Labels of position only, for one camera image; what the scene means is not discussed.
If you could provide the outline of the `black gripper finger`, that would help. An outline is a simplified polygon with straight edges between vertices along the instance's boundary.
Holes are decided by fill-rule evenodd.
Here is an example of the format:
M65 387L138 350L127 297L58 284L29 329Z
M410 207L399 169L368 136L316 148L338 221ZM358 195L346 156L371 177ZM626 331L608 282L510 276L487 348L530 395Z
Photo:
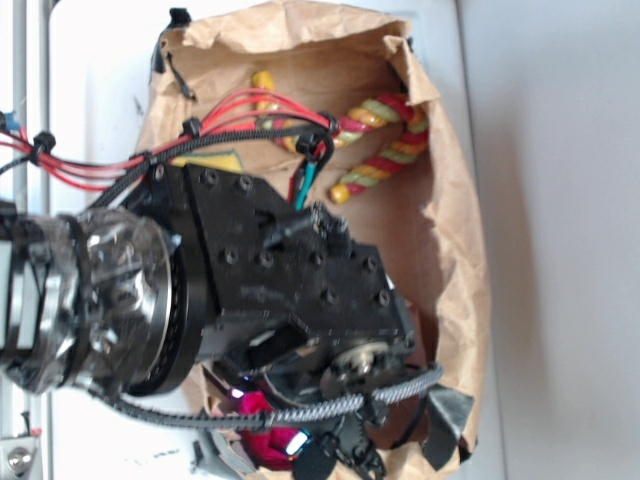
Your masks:
M338 437L330 432L314 435L303 430L305 442L292 461L295 480L325 480L331 476L337 463Z

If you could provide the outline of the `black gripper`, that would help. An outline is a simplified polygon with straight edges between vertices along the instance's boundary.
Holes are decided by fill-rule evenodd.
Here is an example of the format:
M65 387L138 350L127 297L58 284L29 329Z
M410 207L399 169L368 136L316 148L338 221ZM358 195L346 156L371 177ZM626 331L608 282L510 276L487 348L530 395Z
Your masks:
M370 392L406 379L416 335L376 248L317 204L197 165L150 173L123 200L178 244L167 342L134 395L207 363L207 412L273 412L270 395Z

